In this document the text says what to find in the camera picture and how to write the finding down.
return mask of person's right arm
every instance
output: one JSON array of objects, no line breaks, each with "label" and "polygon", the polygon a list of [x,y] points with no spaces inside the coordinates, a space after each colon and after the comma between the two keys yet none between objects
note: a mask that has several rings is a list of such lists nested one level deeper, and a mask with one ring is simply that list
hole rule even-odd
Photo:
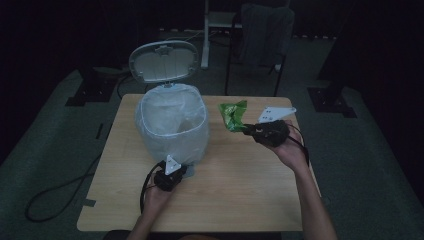
[{"label": "person's right arm", "polygon": [[[301,142],[300,134],[290,127],[290,136]],[[271,149],[282,163],[293,170],[299,194],[300,209],[302,213],[303,234],[306,240],[337,239],[336,231],[330,215],[325,209],[306,163],[305,155],[299,145],[287,139],[282,145]]]}]

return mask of person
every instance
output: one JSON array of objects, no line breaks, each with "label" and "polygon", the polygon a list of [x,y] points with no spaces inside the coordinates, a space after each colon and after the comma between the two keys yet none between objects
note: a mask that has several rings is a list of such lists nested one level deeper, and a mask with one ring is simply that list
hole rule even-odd
[{"label": "person", "polygon": [[[286,120],[289,126],[290,136],[301,141],[300,134],[292,126],[292,122]],[[299,195],[303,234],[306,240],[332,240],[337,239],[337,234],[324,204],[321,201],[312,173],[306,162],[305,155],[298,144],[286,140],[278,147],[265,146],[273,151],[280,161],[289,167],[295,175],[296,186]],[[145,197],[144,213],[138,218],[128,240],[147,239],[155,219],[160,215],[166,203],[174,193],[165,192],[157,187],[149,188]],[[216,238],[189,235],[180,240],[217,240]]]}]

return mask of gray carpet floor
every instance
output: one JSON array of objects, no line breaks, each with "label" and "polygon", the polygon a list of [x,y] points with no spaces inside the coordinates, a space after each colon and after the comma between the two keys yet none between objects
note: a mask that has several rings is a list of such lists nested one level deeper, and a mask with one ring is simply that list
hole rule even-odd
[{"label": "gray carpet floor", "polygon": [[[201,41],[194,42],[201,52]],[[293,39],[278,96],[288,97],[308,144],[311,163],[340,239],[424,239],[424,210],[410,188],[381,131],[364,105],[361,94],[345,88],[343,96],[357,118],[317,113],[307,87],[326,87],[319,70],[333,42]],[[204,95],[223,95],[227,48],[211,45],[210,66],[187,84]],[[234,67],[231,95],[270,96],[276,74]],[[104,232],[80,232],[76,227],[91,179],[57,218],[33,223],[25,207],[32,196],[84,174],[102,152],[120,98],[115,91],[107,103],[65,107],[82,79],[77,71],[63,79],[36,120],[0,168],[0,239],[101,239]],[[144,93],[145,85],[131,80],[119,87],[121,95]],[[61,208],[77,184],[38,201],[32,214],[48,216]],[[283,239],[302,239],[301,233],[282,233]]]}]

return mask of clear plastic bag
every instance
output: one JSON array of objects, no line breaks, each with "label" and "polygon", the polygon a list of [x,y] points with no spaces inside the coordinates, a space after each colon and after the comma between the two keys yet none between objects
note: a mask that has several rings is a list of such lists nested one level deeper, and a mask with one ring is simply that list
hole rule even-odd
[{"label": "clear plastic bag", "polygon": [[158,86],[139,101],[135,123],[152,157],[170,155],[182,165],[194,165],[204,156],[209,140],[207,108],[197,88],[175,84]]}]

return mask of green snack bag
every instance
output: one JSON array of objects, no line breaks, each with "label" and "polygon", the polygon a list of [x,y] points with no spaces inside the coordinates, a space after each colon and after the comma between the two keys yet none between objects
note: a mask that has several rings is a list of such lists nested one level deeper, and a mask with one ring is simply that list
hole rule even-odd
[{"label": "green snack bag", "polygon": [[243,100],[236,104],[222,103],[218,105],[224,120],[225,127],[231,132],[242,132],[246,127],[241,122],[241,118],[246,111],[247,101]]}]

